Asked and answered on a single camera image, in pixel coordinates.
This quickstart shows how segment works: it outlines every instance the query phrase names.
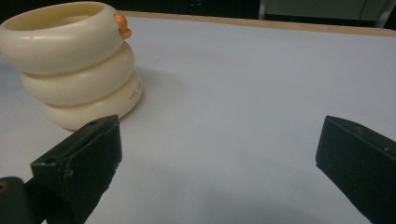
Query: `table edge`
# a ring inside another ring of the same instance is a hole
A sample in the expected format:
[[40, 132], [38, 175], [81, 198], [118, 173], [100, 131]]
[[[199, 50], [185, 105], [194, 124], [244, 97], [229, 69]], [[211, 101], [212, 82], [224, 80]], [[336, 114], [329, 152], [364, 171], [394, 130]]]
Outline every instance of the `table edge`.
[[152, 18], [152, 19], [203, 21], [203, 22], [214, 22], [214, 23], [232, 24], [232, 25], [336, 33], [336, 34], [347, 34], [347, 35], [396, 36], [396, 31], [389, 29], [382, 29], [382, 28], [374, 28], [374, 27], [372, 28], [372, 27], [337, 26], [337, 25], [310, 24], [310, 23], [284, 22], [284, 21], [259, 21], [259, 20], [247, 20], [247, 19], [204, 17], [204, 16], [124, 11], [124, 10], [119, 10], [119, 13], [128, 17], [140, 17], [140, 18]]

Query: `stacked rings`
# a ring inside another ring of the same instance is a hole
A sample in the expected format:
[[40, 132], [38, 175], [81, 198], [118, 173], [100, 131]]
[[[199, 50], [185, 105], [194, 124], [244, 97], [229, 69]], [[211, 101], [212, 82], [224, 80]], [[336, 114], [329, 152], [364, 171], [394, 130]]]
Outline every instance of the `stacked rings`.
[[76, 2], [29, 11], [0, 26], [0, 57], [22, 70], [23, 86], [66, 129], [122, 117], [141, 95], [117, 14], [106, 4]]

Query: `white tabletop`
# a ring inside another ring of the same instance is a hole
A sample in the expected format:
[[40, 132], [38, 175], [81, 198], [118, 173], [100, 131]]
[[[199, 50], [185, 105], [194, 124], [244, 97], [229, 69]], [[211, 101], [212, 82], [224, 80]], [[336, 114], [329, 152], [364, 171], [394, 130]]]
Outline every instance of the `white tabletop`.
[[[369, 223], [315, 155], [326, 115], [396, 139], [395, 37], [129, 23], [144, 94], [87, 223]], [[0, 176], [69, 134], [0, 61]]]

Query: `dark background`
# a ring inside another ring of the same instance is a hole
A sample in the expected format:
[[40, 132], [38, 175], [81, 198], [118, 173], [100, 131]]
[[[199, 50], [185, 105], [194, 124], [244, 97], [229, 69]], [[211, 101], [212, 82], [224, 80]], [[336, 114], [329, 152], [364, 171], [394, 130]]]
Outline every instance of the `dark background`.
[[[22, 12], [78, 0], [6, 0], [0, 4], [0, 21]], [[260, 0], [103, 0], [118, 10], [258, 19]]]
[[[39, 7], [78, 0], [3, 0], [0, 4], [0, 22], [22, 12]], [[257, 20], [260, 0], [102, 0], [119, 10], [161, 12]], [[349, 26], [374, 26], [374, 21], [344, 21], [321, 18], [298, 18], [267, 15], [269, 21], [295, 21]], [[396, 30], [396, 11], [393, 9], [385, 28]]]

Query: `cream plastic ring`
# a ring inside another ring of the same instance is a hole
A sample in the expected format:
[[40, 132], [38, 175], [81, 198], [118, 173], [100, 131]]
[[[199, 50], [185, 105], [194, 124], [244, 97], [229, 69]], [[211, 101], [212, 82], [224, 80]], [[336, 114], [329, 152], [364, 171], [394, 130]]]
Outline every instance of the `cream plastic ring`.
[[138, 102], [142, 94], [140, 75], [133, 75], [119, 90], [84, 105], [46, 105], [44, 111], [49, 118], [68, 130], [76, 130], [93, 119], [118, 114], [126, 115]]
[[123, 42], [106, 4], [76, 2], [22, 13], [0, 26], [0, 58], [33, 74], [75, 71], [112, 55]]
[[122, 86], [134, 71], [134, 53], [124, 42], [108, 59], [76, 72], [55, 76], [22, 73], [23, 86], [51, 105], [77, 105], [102, 98]]

